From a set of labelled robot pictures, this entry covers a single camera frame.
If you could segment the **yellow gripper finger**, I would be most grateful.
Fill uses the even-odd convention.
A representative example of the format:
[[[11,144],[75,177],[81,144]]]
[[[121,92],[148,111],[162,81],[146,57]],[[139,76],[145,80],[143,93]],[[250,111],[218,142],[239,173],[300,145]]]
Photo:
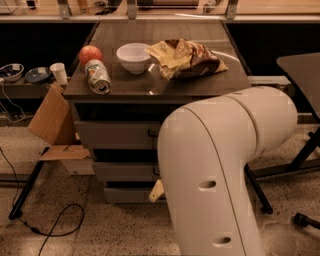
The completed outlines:
[[[149,194],[149,200],[155,203],[164,196],[164,186],[161,179],[158,179]]]

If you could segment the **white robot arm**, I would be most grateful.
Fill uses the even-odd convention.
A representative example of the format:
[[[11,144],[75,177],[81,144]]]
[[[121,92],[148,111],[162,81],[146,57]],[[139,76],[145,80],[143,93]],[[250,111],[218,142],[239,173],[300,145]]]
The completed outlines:
[[[182,256],[265,256],[244,167],[296,125],[294,103],[272,87],[189,103],[166,118],[158,165]]]

